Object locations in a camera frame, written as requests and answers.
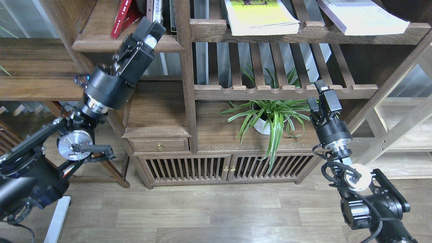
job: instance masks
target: cabinet door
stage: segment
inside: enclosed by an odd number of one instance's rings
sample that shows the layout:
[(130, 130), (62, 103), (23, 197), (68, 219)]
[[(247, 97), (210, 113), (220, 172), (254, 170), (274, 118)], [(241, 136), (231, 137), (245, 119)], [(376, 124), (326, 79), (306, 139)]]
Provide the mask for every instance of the cabinet door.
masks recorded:
[(298, 182), (316, 166), (318, 156), (312, 153), (281, 153), (276, 155), (268, 173), (264, 154), (233, 155), (229, 165), (229, 182)]
[(231, 155), (138, 157), (152, 186), (225, 182)]

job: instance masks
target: book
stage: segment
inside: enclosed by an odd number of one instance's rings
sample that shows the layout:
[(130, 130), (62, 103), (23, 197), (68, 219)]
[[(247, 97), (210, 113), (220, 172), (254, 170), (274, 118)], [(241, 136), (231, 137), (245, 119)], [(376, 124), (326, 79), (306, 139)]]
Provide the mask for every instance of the book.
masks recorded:
[(121, 0), (111, 31), (111, 37), (117, 39), (122, 31), (142, 16), (144, 15), (140, 12), (136, 0)]
[(295, 34), (299, 23), (280, 0), (225, 0), (232, 35)]
[(318, 0), (317, 3), (344, 35), (403, 34), (410, 24), (371, 0)]
[(162, 23), (162, 0), (147, 0), (146, 17), (151, 22)]

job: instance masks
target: black cable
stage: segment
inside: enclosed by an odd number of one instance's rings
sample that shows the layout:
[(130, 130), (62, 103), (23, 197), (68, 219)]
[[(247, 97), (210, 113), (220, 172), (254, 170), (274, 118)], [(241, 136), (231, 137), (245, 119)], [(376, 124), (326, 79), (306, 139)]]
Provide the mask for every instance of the black cable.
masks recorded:
[(319, 157), (321, 157), (321, 159), (326, 160), (327, 157), (326, 157), (325, 155), (315, 152), (315, 150), (316, 150), (317, 148), (322, 147), (322, 146), (323, 146), (322, 144), (317, 144), (317, 145), (315, 145), (315, 147), (312, 148), (312, 152), (313, 152), (314, 154), (318, 155)]
[[(354, 175), (353, 175), (353, 178), (354, 178), (354, 183), (357, 183), (358, 181), (359, 181), (359, 179), (362, 177), (362, 175), (356, 170), (356, 169), (354, 169), (354, 168), (352, 168), (351, 166), (349, 166), (349, 165), (346, 165), (346, 164), (344, 164), (344, 163), (339, 163), (339, 162), (334, 162), (334, 161), (327, 161), (324, 165), (323, 165), (323, 167), (338, 167), (338, 168), (340, 168), (340, 169), (344, 169), (344, 170), (347, 170), (347, 171), (350, 171), (350, 172), (352, 172)], [(329, 181), (331, 181), (331, 182), (334, 182), (334, 183), (338, 183), (338, 182), (335, 182), (334, 180), (330, 180), (328, 177), (330, 177), (331, 178), (331, 176), (330, 175), (328, 175), (326, 172), (325, 172), (325, 168), (323, 168), (323, 167), (321, 167), (321, 173), (323, 174), (323, 176), (327, 179), (327, 180), (329, 180)]]
[(10, 225), (13, 225), (13, 226), (16, 226), (16, 227), (22, 227), (22, 228), (24, 228), (24, 229), (27, 229), (28, 231), (30, 231), (30, 234), (32, 234), (32, 243), (35, 243), (35, 242), (36, 242), (36, 236), (35, 236), (35, 233), (34, 233), (34, 232), (32, 231), (32, 229), (30, 229), (29, 227), (24, 226), (24, 225), (22, 225), (22, 224), (10, 224)]
[(381, 218), (381, 216), (380, 216), (378, 210), (375, 208), (375, 206), (371, 202), (369, 202), (368, 199), (366, 199), (365, 197), (363, 197), (359, 193), (354, 192), (353, 190), (350, 190), (348, 188), (344, 188), (344, 187), (342, 187), (340, 185), (336, 185), (336, 184), (330, 184), (329, 186), (335, 187), (335, 188), (337, 188), (339, 190), (342, 190), (342, 191), (345, 191), (347, 193), (355, 195), (356, 197), (358, 197), (361, 200), (363, 200), (366, 203), (366, 205), (369, 207), (369, 209), (371, 209), (374, 212), (374, 214), (378, 218), (378, 228), (374, 231), (374, 233), (371, 234), (371, 236), (369, 236), (368, 238), (364, 239), (361, 243), (367, 243), (367, 242), (375, 239), (378, 236), (378, 234), (381, 232), (381, 230), (382, 230), (382, 221), (383, 221), (383, 218)]
[(323, 164), (323, 166), (321, 166), (321, 173), (323, 174), (323, 176), (330, 182), (333, 182), (335, 184), (339, 184), (340, 180), (339, 179), (335, 179), (333, 177), (331, 177), (327, 172), (326, 169), (328, 167), (327, 162), (325, 164)]

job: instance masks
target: spider plant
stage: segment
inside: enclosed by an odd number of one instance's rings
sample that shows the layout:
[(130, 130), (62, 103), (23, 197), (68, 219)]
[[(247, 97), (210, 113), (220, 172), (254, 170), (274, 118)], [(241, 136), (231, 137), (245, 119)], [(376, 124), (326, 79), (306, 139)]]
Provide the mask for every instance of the spider plant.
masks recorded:
[[(248, 68), (253, 73), (252, 67), (248, 66)], [(272, 88), (276, 88), (278, 85), (276, 75), (272, 75), (268, 69), (266, 70), (270, 75)], [(251, 74), (247, 73), (244, 70), (243, 72), (252, 82), (255, 82)], [(300, 87), (299, 78), (297, 77), (297, 73), (294, 67), (288, 72), (286, 77), (290, 85), (295, 85), (296, 87)], [(310, 121), (308, 116), (299, 113), (299, 112), (309, 111), (309, 105), (307, 103), (307, 100), (305, 99), (250, 100), (249, 102), (238, 106), (234, 105), (231, 101), (229, 103), (230, 105), (233, 106), (233, 108), (220, 112), (220, 114), (235, 112), (241, 109), (249, 108), (248, 110), (242, 111), (228, 119), (228, 122), (231, 122), (239, 117), (245, 117), (243, 124), (240, 128), (240, 132), (238, 133), (237, 136), (237, 138), (240, 138), (240, 143), (243, 142), (244, 135), (246, 134), (248, 129), (250, 127), (253, 127), (260, 118), (266, 120), (264, 127), (266, 127), (267, 125), (270, 126), (269, 144), (267, 147), (266, 155), (262, 158), (262, 160), (269, 158), (268, 159), (269, 169), (267, 173), (270, 173), (273, 167), (276, 158), (276, 150), (279, 147), (283, 130), (286, 129), (286, 132), (290, 137), (301, 136), (301, 135), (292, 136), (290, 134), (290, 130), (295, 131), (293, 120), (297, 120), (302, 125), (303, 136), (304, 136), (305, 134), (304, 121), (305, 120)]]

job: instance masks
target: wooden shelf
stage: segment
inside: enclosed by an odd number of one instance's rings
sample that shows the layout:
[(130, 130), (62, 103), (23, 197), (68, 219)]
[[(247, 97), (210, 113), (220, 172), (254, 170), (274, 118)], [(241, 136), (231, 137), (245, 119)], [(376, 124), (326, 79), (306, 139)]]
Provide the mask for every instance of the wooden shelf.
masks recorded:
[[(386, 98), (376, 110), (387, 130), (399, 123), (410, 111), (424, 102), (425, 98)], [(408, 134), (394, 143), (389, 152), (432, 151), (432, 118), (416, 125)]]
[(59, 39), (0, 38), (0, 100), (79, 101), (79, 73)]
[(388, 44), (416, 45), (429, 32), (427, 23), (410, 23), (403, 34), (349, 36), (339, 29), (326, 27), (322, 22), (302, 22), (299, 32), (290, 35), (232, 36), (223, 19), (191, 19), (193, 42), (279, 42), (279, 43), (338, 43), (338, 44)]
[(181, 81), (137, 84), (122, 138), (190, 137)]
[[(199, 102), (197, 105), (198, 151), (214, 153), (265, 153), (268, 147), (269, 135), (263, 135), (250, 128), (240, 144), (237, 134), (242, 125), (238, 118), (230, 123), (228, 118), (235, 113), (217, 114), (229, 109), (227, 102)], [(302, 134), (302, 125), (294, 122), (295, 134)], [(283, 133), (278, 153), (309, 153), (317, 145), (318, 138), (312, 124), (305, 121), (305, 137), (291, 138), (286, 131)]]
[[(99, 0), (81, 34), (78, 35), (72, 49), (78, 52), (117, 51), (124, 38), (137, 28), (135, 22), (124, 30), (117, 39), (110, 34), (118, 9), (118, 0)], [(180, 52), (183, 47), (177, 42), (177, 36), (164, 35), (158, 42), (155, 52)]]

